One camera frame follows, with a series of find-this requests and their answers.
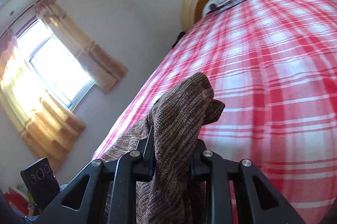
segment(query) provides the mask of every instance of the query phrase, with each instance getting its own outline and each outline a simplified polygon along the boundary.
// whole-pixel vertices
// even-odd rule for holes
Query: bedspread
[[[94,154],[168,89],[208,77],[226,108],[199,138],[251,159],[307,224],[337,196],[337,0],[248,0],[199,21],[165,57]]]

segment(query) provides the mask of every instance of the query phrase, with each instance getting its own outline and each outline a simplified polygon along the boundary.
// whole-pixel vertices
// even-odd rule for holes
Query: curtain
[[[110,91],[124,77],[127,69],[92,41],[56,0],[41,0],[34,6],[37,18],[67,47],[104,92]]]
[[[0,39],[0,101],[21,138],[57,171],[85,124],[53,98],[7,30]]]

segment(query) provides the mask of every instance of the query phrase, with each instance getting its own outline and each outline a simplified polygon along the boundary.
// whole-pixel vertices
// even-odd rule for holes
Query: plaid pattern
[[[337,196],[337,0],[248,0],[208,15],[150,76],[99,158],[177,83],[203,72],[226,108],[199,138],[250,158],[307,224]]]

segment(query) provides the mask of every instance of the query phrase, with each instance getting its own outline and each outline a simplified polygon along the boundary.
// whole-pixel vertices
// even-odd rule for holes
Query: screw
[[[205,157],[210,158],[210,157],[213,156],[213,152],[210,151],[210,150],[205,150],[205,151],[203,151],[203,155],[204,155]]]
[[[101,165],[101,163],[102,163],[101,160],[95,159],[95,160],[92,160],[91,165],[94,167],[98,167],[99,165]]]
[[[140,155],[140,151],[133,150],[130,152],[130,155],[134,158],[138,157]]]
[[[250,167],[252,165],[252,161],[250,161],[249,159],[244,159],[242,160],[242,165],[245,167]]]

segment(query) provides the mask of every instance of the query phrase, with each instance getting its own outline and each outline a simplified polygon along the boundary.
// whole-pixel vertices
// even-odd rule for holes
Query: window frame
[[[24,26],[23,29],[20,29],[20,31],[18,32],[18,36],[17,39],[19,39],[21,36],[23,36],[25,33],[27,33],[31,27],[33,25],[35,25],[36,23],[38,23],[39,19],[37,19],[35,17],[35,19],[30,19],[27,24]],[[88,82],[87,84],[85,84],[80,91],[74,96],[74,98],[69,102],[69,104],[65,104],[64,102],[62,102],[62,100],[60,99],[60,97],[57,95],[57,93],[55,93],[55,91],[53,90],[53,88],[45,81],[45,79],[40,75],[40,73],[38,72],[38,70],[36,69],[34,63],[32,62],[34,56],[36,55],[36,53],[49,41],[50,38],[54,38],[52,35],[50,35],[50,37],[46,38],[45,40],[43,40],[28,56],[28,58],[26,58],[26,60],[29,62],[29,64],[31,65],[31,67],[33,68],[33,71],[40,77],[40,79],[44,82],[45,86],[47,87],[48,91],[53,95],[53,97],[55,99],[57,99],[58,102],[60,102],[62,105],[64,105],[66,108],[68,108],[69,111],[73,112],[75,111],[76,107],[80,104],[80,102],[82,101],[82,99],[89,93],[89,91],[92,89],[92,87],[95,85],[94,81],[91,80],[90,82]]]

